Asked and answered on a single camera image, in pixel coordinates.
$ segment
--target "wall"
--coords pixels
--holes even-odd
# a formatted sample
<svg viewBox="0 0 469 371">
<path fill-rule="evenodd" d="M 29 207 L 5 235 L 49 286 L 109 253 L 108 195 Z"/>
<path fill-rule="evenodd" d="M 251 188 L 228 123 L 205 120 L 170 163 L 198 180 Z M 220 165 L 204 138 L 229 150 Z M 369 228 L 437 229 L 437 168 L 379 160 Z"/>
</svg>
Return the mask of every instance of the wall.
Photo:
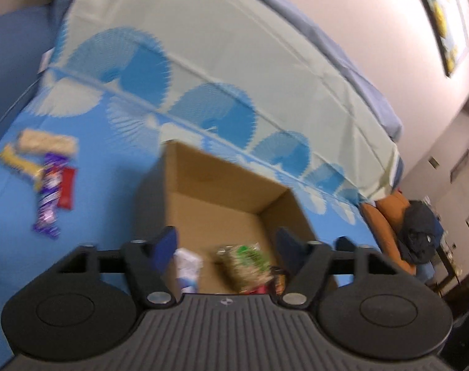
<svg viewBox="0 0 469 371">
<path fill-rule="evenodd" d="M 469 274 L 469 228 L 466 219 L 469 216 L 469 166 L 459 175 L 448 191 L 436 202 L 434 206 L 441 216 L 441 223 L 448 231 L 446 242 L 456 244 L 453 258 L 463 270 L 462 280 Z M 447 275 L 442 265 L 436 266 L 436 277 L 442 279 Z M 449 284 L 448 291 L 456 284 Z"/>
<path fill-rule="evenodd" d="M 421 0 L 291 0 L 338 42 L 389 99 L 405 126 L 406 172 L 429 151 L 469 96 L 469 54 L 444 75 Z M 469 0 L 460 0 L 469 37 Z"/>
<path fill-rule="evenodd" d="M 422 199 L 428 195 L 431 202 L 441 198 L 451 186 L 451 170 L 469 149 L 469 114 L 461 111 L 439 137 L 432 149 L 402 180 L 400 188 L 408 199 Z M 438 168 L 428 162 L 434 157 Z"/>
</svg>

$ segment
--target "ridged black surface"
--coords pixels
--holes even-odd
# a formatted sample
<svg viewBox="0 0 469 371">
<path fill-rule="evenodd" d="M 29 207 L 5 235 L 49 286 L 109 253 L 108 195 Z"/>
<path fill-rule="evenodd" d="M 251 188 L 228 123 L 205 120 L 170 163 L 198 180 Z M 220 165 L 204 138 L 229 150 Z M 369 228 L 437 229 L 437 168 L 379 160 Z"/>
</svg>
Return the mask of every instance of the ridged black surface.
<svg viewBox="0 0 469 371">
<path fill-rule="evenodd" d="M 447 371 L 435 357 L 381 364 L 360 359 L 323 337 L 307 313 L 269 296 L 187 295 L 149 311 L 135 333 L 107 354 L 74 363 L 17 356 L 5 371 Z"/>
</svg>

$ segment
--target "dark jacket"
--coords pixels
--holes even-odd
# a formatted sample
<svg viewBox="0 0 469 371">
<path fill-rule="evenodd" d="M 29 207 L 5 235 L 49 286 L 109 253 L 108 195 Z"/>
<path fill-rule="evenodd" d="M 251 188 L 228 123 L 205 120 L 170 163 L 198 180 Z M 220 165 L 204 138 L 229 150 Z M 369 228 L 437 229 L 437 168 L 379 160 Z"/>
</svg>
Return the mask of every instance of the dark jacket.
<svg viewBox="0 0 469 371">
<path fill-rule="evenodd" d="M 436 254 L 436 216 L 422 201 L 411 201 L 410 204 L 398 235 L 398 249 L 406 262 L 423 265 Z"/>
</svg>

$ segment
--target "purple candy wrapper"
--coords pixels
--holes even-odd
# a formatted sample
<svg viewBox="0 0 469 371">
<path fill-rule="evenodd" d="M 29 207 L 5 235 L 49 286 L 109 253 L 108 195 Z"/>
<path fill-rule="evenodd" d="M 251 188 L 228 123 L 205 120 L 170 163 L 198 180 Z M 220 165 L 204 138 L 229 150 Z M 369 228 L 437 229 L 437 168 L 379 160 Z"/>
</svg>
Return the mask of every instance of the purple candy wrapper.
<svg viewBox="0 0 469 371">
<path fill-rule="evenodd" d="M 38 217 L 33 230 L 45 233 L 51 238 L 58 238 L 56 226 L 56 207 L 61 195 L 61 178 L 68 158 L 55 153 L 46 153 L 44 158 L 44 175 L 38 199 Z"/>
</svg>

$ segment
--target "cardboard box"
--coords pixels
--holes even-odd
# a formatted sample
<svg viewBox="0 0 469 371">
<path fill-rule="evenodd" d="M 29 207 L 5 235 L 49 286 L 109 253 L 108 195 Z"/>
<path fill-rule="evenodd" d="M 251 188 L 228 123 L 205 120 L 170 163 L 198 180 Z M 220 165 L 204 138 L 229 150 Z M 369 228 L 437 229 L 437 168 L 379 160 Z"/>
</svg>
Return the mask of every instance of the cardboard box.
<svg viewBox="0 0 469 371">
<path fill-rule="evenodd" d="M 179 247 L 201 255 L 200 293 L 234 293 L 213 260 L 220 245 L 259 243 L 276 265 L 271 240 L 279 227 L 315 239 L 289 188 L 175 141 L 143 180 L 136 209 L 136 236 L 172 225 Z"/>
</svg>

